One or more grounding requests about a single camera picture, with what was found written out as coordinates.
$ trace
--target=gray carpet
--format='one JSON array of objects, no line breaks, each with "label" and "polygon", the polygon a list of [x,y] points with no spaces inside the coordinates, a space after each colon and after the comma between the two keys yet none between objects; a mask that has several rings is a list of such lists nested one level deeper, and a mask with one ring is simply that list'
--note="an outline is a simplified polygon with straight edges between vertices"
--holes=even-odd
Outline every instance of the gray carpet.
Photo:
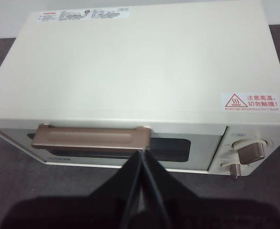
[{"label": "gray carpet", "polygon": [[[280,25],[270,26],[280,59]],[[0,39],[0,64],[14,39]],[[47,166],[0,139],[0,222],[20,200],[38,196],[86,196],[116,169]],[[280,147],[250,176],[171,173],[200,197],[255,199],[280,210]]]}]

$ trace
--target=red triangle symbol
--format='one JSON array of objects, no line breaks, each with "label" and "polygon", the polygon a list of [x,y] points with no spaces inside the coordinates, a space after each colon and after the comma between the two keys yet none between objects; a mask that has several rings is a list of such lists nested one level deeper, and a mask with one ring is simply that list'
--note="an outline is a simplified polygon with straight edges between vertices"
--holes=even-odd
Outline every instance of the red triangle symbol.
[{"label": "red triangle symbol", "polygon": [[225,107],[248,107],[241,98],[233,94]]}]

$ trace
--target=oven handle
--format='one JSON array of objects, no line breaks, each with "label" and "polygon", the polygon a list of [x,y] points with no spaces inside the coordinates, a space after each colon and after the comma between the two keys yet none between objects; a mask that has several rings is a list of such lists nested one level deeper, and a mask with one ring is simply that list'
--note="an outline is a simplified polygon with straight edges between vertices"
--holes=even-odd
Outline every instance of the oven handle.
[{"label": "oven handle", "polygon": [[132,153],[150,146],[151,129],[74,128],[39,125],[31,146],[46,150]]}]

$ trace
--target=cream oven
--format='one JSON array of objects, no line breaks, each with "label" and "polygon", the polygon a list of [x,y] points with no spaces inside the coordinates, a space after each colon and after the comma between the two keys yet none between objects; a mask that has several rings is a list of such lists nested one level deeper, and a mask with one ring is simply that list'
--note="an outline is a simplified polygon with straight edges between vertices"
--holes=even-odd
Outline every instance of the cream oven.
[{"label": "cream oven", "polygon": [[149,147],[168,171],[250,174],[280,145],[260,1],[31,13],[0,68],[0,136],[49,165]]}]

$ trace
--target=warning label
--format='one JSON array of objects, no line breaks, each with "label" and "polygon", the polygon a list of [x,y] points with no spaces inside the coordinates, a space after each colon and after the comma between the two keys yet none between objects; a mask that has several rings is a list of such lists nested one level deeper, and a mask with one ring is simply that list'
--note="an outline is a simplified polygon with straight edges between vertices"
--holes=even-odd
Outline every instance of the warning label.
[{"label": "warning label", "polygon": [[280,111],[276,94],[271,93],[221,93],[221,109],[224,111]]},{"label": "warning label", "polygon": [[100,9],[56,10],[40,12],[37,21],[71,21],[105,18],[128,18],[130,7],[111,7]]}]

